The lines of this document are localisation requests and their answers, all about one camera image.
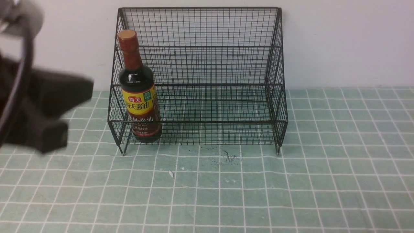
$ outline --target dark brown bottle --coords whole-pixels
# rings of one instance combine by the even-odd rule
[[[119,73],[119,83],[128,113],[133,120],[145,121],[133,123],[132,132],[142,143],[155,142],[161,137],[162,125],[154,74],[148,66],[142,64],[135,31],[120,31],[118,41],[125,62],[125,68]]]

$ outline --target green tile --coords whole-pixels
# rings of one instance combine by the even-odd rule
[[[308,98],[308,93],[306,92],[306,90],[294,90],[294,89],[290,89],[288,90],[290,97],[292,99],[294,98]]]
[[[61,187],[56,203],[76,203],[81,190],[81,187]]]
[[[131,169],[134,159],[135,156],[114,156],[111,170]]]
[[[102,133],[102,131],[85,131],[83,133],[82,141],[99,142],[101,140]]]
[[[409,121],[410,117],[405,110],[389,110],[391,118],[394,121]]]
[[[394,162],[392,160],[373,160],[372,162],[374,164],[375,170],[380,175],[398,174],[398,171],[395,168]]]
[[[170,216],[169,206],[148,206],[147,224],[168,224]]]
[[[40,184],[41,185],[60,185],[62,183],[64,176],[65,176],[64,170],[47,170]]]
[[[173,206],[171,209],[171,224],[193,224],[193,206]]]
[[[92,115],[92,110],[91,108],[77,108],[75,110],[75,113],[73,114],[73,118],[90,118],[90,116]]]
[[[370,209],[389,209],[387,197],[380,192],[362,192],[366,205]]]
[[[243,187],[246,189],[265,188],[263,173],[243,173]]]
[[[318,133],[300,133],[303,145],[321,145]]]
[[[58,193],[58,189],[58,187],[40,186],[37,189],[32,202],[53,203],[56,194]]]
[[[0,175],[0,184],[17,184],[22,173],[22,170],[3,170]]]
[[[22,223],[17,233],[40,233],[41,223]]]
[[[91,232],[92,227],[92,224],[71,223],[67,229],[67,233]]]
[[[55,232],[65,232],[67,224],[60,224],[60,223],[47,223],[43,228],[42,233],[55,233]]]
[[[121,223],[144,223],[145,209],[145,206],[125,206]]]
[[[334,181],[338,190],[359,190],[358,184],[353,176],[334,175]]]
[[[342,95],[341,89],[324,89],[326,97],[328,99],[343,99],[344,96]]]
[[[92,162],[92,157],[74,157],[70,163],[69,170],[88,171]]]
[[[315,109],[313,110],[315,120],[333,120],[333,116],[330,110]]]
[[[341,210],[320,210],[320,219],[324,227],[347,227]]]
[[[345,150],[350,158],[369,158],[364,146],[345,146]]]
[[[304,159],[285,159],[284,163],[288,173],[308,173]]]
[[[343,208],[365,208],[364,200],[359,191],[356,192],[338,192]]]
[[[287,189],[286,176],[283,174],[276,174],[272,172],[266,172],[267,188],[281,188]]]
[[[310,109],[311,106],[309,105],[308,99],[293,99],[292,101],[292,107],[293,109]]]
[[[272,226],[295,226],[295,219],[292,209],[270,208],[270,220]]]
[[[398,176],[380,176],[379,178],[385,191],[406,191],[401,178]]]
[[[399,100],[383,100],[386,109],[404,109]]]
[[[393,209],[414,209],[414,203],[407,193],[388,192],[386,195]]]
[[[88,126],[84,127],[87,130],[104,130],[107,125],[105,119],[92,119],[89,121]]]
[[[51,212],[49,214],[49,217],[48,217],[47,221],[49,221],[49,222],[69,222],[70,215],[72,214],[72,210],[73,210],[74,207],[75,207],[75,205],[54,204],[52,209],[51,209]],[[79,208],[77,212],[74,212],[72,221],[77,221],[80,218],[82,218],[82,215],[84,214],[83,213],[84,211],[86,212],[87,209]],[[92,215],[89,216],[89,219],[88,219],[89,222],[92,223],[94,221],[95,213],[96,212],[89,213],[89,214],[93,214],[93,216]]]
[[[399,134],[395,133],[382,133],[381,137],[384,139],[386,145],[403,146],[405,145],[403,139]]]
[[[293,207],[315,208],[315,200],[311,191],[291,191]]]
[[[296,120],[314,120],[311,110],[294,110]]]
[[[402,178],[409,191],[414,191],[414,177],[405,176]]]
[[[337,121],[351,121],[352,116],[349,110],[332,110],[332,115]]]
[[[243,226],[243,208],[222,207],[220,210],[220,223],[227,226]]]
[[[153,168],[155,156],[136,156],[133,169],[148,169]]]
[[[303,152],[306,158],[326,157],[322,146],[303,146]]]
[[[319,208],[341,208],[336,192],[315,192],[316,203]]]
[[[326,100],[309,100],[312,109],[329,109],[328,102]]]
[[[351,115],[355,121],[371,120],[371,116],[367,110],[351,110]]]
[[[366,149],[372,158],[391,158],[385,146],[367,146]]]
[[[103,187],[84,187],[80,194],[79,203],[99,203]]]
[[[109,172],[89,172],[85,186],[105,185]]]
[[[366,109],[362,100],[347,100],[349,109]]]
[[[364,176],[357,175],[356,179],[358,180],[359,186],[363,191],[380,191],[381,184],[379,183],[377,177],[375,176]]]
[[[150,171],[132,171],[130,186],[132,187],[150,187],[152,181],[152,172]]]
[[[384,105],[382,104],[381,100],[364,100],[368,109],[385,109]]]
[[[284,206],[284,207],[292,206],[291,200],[290,200],[290,193],[287,190],[268,189],[267,195],[269,198],[270,206]]]
[[[244,158],[242,168],[243,172],[262,172],[262,158]]]
[[[320,227],[318,211],[315,209],[295,209],[299,227]]]
[[[197,225],[218,225],[219,208],[197,206],[195,210],[195,224]]]
[[[331,109],[348,109],[345,100],[328,99]]]
[[[351,160],[351,165],[355,174],[375,174],[370,160]]]
[[[290,189],[311,189],[308,175],[288,175]]]
[[[365,210],[344,210],[350,228],[372,228],[368,213]]]
[[[413,158],[407,147],[388,146],[388,151],[393,158]]]
[[[196,172],[177,172],[176,187],[196,187],[197,173]]]
[[[280,173],[285,172],[285,168],[284,168],[284,165],[283,165],[283,160],[281,160],[280,158],[277,158],[277,157],[264,157],[263,158],[263,163],[265,165],[265,171],[280,172]]]
[[[246,208],[246,226],[268,226],[269,214],[267,208]]]
[[[177,157],[159,155],[156,159],[155,170],[175,171],[176,162]]]
[[[0,201],[6,202],[10,197],[10,202],[30,202],[36,191],[36,187],[27,186],[16,186],[14,191],[13,189],[13,186],[3,186],[0,189]]]
[[[334,121],[317,121],[319,132],[337,132]]]
[[[127,188],[125,187],[105,187],[103,190],[101,203],[123,204]]]
[[[219,158],[216,157],[200,157],[199,158],[199,171],[206,172],[218,172],[219,171]]]
[[[129,170],[111,171],[106,185],[128,185],[130,174]]]
[[[149,197],[150,204],[171,205],[173,189],[152,189]]]
[[[396,211],[395,215],[402,229],[414,229],[414,211]]]
[[[218,189],[197,189],[197,205],[218,206]]]
[[[118,223],[121,217],[122,206],[101,205],[96,218],[97,223]]]
[[[243,191],[237,189],[221,189],[220,204],[222,206],[243,206]]]
[[[362,145],[362,140],[358,133],[341,133],[344,145]]]
[[[310,175],[310,179],[316,190],[335,190],[331,175]]]
[[[117,226],[114,225],[98,225],[96,224],[92,233],[111,233],[116,232]]]
[[[245,206],[267,206],[266,190],[244,190]]]
[[[88,172],[67,171],[63,178],[63,185],[83,186]]]
[[[378,133],[362,133],[361,138],[365,145],[379,146],[384,144]]]
[[[349,160],[328,160],[332,174],[352,174]]]
[[[396,229],[398,228],[397,222],[392,215],[392,211],[389,210],[370,210],[369,211],[375,228]]]
[[[341,138],[338,133],[320,133],[322,143],[328,145],[342,145]]]
[[[27,206],[27,204],[8,203],[4,207],[0,219],[3,221],[21,221]]]
[[[326,159],[307,159],[306,160],[306,164],[308,165],[308,169],[309,169],[309,173],[317,173],[317,174],[321,174],[321,173],[330,173],[329,167],[328,167],[328,163]]]

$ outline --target metal mesh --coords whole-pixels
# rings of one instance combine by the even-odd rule
[[[120,8],[154,72],[158,144],[282,145],[287,126],[280,8]],[[115,41],[108,122],[116,143],[139,143],[118,81]]]

